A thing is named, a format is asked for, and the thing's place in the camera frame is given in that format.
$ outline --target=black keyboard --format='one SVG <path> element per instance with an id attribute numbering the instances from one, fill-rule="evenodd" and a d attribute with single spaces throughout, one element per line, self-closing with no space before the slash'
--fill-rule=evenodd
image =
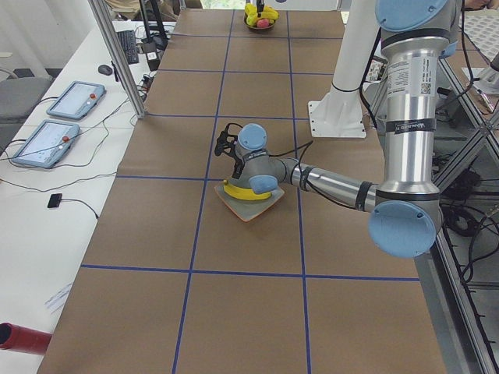
<path id="1" fill-rule="evenodd" d="M 125 52 L 126 61 L 131 64 L 139 63 L 139 54 L 135 43 L 135 32 L 133 30 L 118 31 L 118 40 Z"/>

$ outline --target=red cylinder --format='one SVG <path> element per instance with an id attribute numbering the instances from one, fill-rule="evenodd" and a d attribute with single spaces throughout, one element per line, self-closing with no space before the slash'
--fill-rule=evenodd
<path id="1" fill-rule="evenodd" d="M 51 338 L 51 333 L 44 333 L 12 325 L 11 323 L 0 324 L 0 349 L 44 355 Z"/>

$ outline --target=pen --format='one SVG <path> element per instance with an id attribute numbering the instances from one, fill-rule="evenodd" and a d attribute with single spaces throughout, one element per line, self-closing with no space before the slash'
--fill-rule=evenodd
<path id="1" fill-rule="evenodd" d="M 490 102 L 489 98 L 487 97 L 487 95 L 480 89 L 480 88 L 477 88 L 476 89 L 476 92 L 478 92 L 478 94 L 482 97 L 483 99 L 483 102 L 485 103 L 485 105 L 487 106 L 487 109 L 489 110 L 490 113 L 494 113 L 494 106 L 492 105 L 492 103 Z"/>

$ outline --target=white table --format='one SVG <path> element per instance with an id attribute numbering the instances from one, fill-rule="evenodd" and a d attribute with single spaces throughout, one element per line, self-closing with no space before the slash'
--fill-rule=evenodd
<path id="1" fill-rule="evenodd" d="M 137 26 L 138 23 L 115 22 L 116 30 L 135 30 Z M 82 131 L 95 126 L 127 99 L 113 75 L 97 72 L 99 65 L 110 65 L 110 60 L 101 32 L 93 29 L 45 95 L 60 95 L 73 80 L 104 84 L 107 93 L 100 104 L 78 122 Z M 129 67 L 137 83 L 143 74 L 149 73 L 143 55 L 139 64 Z M 15 139 L 26 139 L 43 119 L 49 118 L 45 111 L 52 102 L 38 105 Z M 24 169 L 0 161 L 0 176 L 9 182 L 45 190 L 80 178 L 113 173 L 126 150 L 135 120 L 130 103 L 106 120 L 109 136 L 89 166 Z M 80 136 L 60 164 L 85 164 L 105 135 L 106 130 L 100 124 Z M 9 147 L 9 155 L 18 146 Z M 50 313 L 44 303 L 73 282 L 97 220 L 82 203 L 62 202 L 58 209 L 49 210 L 48 199 L 52 193 L 60 192 L 63 199 L 81 199 L 100 213 L 113 181 L 114 176 L 95 178 L 51 192 L 31 192 L 0 182 L 0 323 L 54 331 L 62 308 Z M 0 351 L 0 372 L 35 373 L 41 359 L 36 355 Z"/>

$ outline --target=computer mouse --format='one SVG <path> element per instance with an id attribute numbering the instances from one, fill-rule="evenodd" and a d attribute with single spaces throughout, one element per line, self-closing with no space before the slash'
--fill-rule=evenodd
<path id="1" fill-rule="evenodd" d="M 97 68 L 97 71 L 100 73 L 100 74 L 104 74 L 105 76 L 110 76 L 112 74 L 112 67 L 109 66 L 109 65 L 100 65 L 98 68 Z"/>

